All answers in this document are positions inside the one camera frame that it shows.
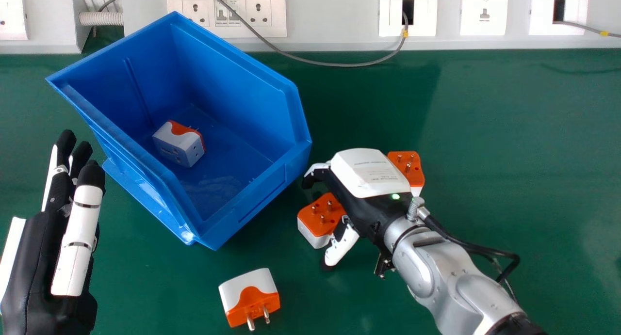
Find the electrical socket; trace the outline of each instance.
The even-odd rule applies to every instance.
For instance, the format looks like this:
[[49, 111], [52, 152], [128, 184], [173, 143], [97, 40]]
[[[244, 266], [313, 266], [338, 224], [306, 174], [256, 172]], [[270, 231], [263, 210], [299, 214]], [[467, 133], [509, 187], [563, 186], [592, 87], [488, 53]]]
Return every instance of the electrical socket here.
[[[565, 0], [562, 9], [563, 21], [586, 24], [588, 0]], [[555, 17], [555, 0], [531, 0], [530, 30], [531, 35], [583, 35], [582, 28], [553, 24]]]
[[253, 26], [271, 26], [271, 1], [246, 0], [246, 18]]
[[182, 1], [183, 14], [203, 27], [209, 27], [209, 7], [206, 0]]
[[461, 0], [461, 35], [504, 35], [508, 0]]
[[0, 0], [0, 41], [26, 41], [24, 0]]
[[438, 0], [379, 0], [379, 36], [398, 37], [403, 31], [403, 10], [412, 9], [408, 15], [410, 36], [435, 36], [438, 19]]
[[[167, 0], [168, 12], [186, 14], [184, 2], [187, 0]], [[255, 35], [242, 26], [241, 21], [235, 18], [220, 2], [206, 1], [209, 25], [204, 26], [221, 38], [253, 38]], [[224, 0], [237, 14], [248, 22], [264, 37], [286, 37], [287, 20], [285, 0]]]

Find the green table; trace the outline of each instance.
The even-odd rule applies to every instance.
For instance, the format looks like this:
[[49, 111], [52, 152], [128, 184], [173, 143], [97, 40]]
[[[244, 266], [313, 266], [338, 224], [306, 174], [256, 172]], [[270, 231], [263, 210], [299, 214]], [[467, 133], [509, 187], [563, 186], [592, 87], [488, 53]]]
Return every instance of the green table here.
[[[115, 35], [89, 41], [87, 51]], [[435, 217], [461, 238], [521, 254], [510, 280], [532, 319], [551, 334], [619, 333], [621, 50], [403, 52], [354, 70], [254, 56], [299, 87], [311, 162], [351, 147], [418, 151]], [[58, 133], [71, 128], [96, 145], [44, 81], [79, 58], [0, 56], [2, 245], [9, 219], [40, 206]], [[258, 334], [436, 334], [397, 274], [373, 275], [368, 242], [337, 271], [320, 271], [321, 252], [295, 225], [311, 195], [291, 185], [213, 252], [184, 246], [109, 180], [91, 287], [94, 334], [247, 334], [229, 329], [217, 287], [259, 267], [270, 267], [282, 309], [269, 329], [257, 322]]]

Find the flexible hose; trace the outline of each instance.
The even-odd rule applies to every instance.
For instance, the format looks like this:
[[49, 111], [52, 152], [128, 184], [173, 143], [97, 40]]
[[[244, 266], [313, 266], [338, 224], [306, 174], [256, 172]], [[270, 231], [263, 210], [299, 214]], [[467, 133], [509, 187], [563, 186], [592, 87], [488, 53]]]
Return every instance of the flexible hose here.
[[123, 26], [123, 13], [80, 13], [82, 26]]

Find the plug pin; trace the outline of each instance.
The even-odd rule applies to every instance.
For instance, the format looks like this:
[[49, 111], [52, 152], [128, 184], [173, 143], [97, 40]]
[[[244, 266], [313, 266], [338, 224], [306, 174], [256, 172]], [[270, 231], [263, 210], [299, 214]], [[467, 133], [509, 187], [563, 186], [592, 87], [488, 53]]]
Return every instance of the plug pin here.
[[252, 320], [250, 313], [246, 314], [246, 322], [248, 323], [248, 329], [255, 331], [255, 321]]
[[270, 324], [270, 312], [265, 305], [263, 306], [263, 317], [265, 317], [265, 324]]

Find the blue plastic bin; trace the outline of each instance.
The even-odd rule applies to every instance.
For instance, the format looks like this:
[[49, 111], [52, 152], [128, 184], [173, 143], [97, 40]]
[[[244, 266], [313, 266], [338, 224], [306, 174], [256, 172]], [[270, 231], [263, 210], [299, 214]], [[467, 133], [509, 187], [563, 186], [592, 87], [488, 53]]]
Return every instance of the blue plastic bin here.
[[[95, 133], [105, 171], [188, 245], [218, 249], [308, 162], [295, 85], [178, 13], [47, 80]], [[169, 119], [204, 138], [189, 169], [151, 140]]]

